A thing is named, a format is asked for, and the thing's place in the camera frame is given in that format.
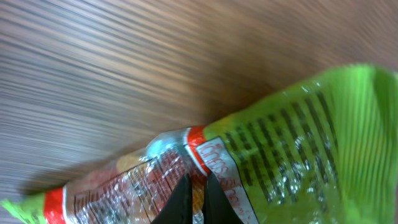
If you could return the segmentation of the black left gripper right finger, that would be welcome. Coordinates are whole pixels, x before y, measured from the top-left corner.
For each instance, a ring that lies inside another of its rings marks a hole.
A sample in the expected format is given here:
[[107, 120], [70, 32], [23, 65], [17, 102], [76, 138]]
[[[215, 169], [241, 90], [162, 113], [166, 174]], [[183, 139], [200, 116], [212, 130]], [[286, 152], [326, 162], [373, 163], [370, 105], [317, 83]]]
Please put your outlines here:
[[206, 178], [202, 212], [204, 224], [243, 224], [214, 173]]

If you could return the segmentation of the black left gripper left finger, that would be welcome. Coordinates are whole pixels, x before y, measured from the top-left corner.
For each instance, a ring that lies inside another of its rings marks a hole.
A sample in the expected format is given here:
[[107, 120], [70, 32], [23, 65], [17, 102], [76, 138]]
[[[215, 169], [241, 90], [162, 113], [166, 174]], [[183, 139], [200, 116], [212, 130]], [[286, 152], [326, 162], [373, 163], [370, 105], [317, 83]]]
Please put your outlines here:
[[192, 181], [184, 174], [172, 191], [167, 203], [151, 224], [192, 224]]

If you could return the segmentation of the green snack bag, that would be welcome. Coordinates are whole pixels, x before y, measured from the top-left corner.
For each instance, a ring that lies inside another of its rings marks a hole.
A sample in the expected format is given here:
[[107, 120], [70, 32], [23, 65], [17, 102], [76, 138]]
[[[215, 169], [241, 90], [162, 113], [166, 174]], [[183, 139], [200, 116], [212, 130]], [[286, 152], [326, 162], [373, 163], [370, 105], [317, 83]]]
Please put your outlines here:
[[24, 223], [151, 223], [184, 174], [204, 223], [214, 173], [243, 223], [396, 223], [397, 72], [337, 67], [62, 187], [1, 205]]

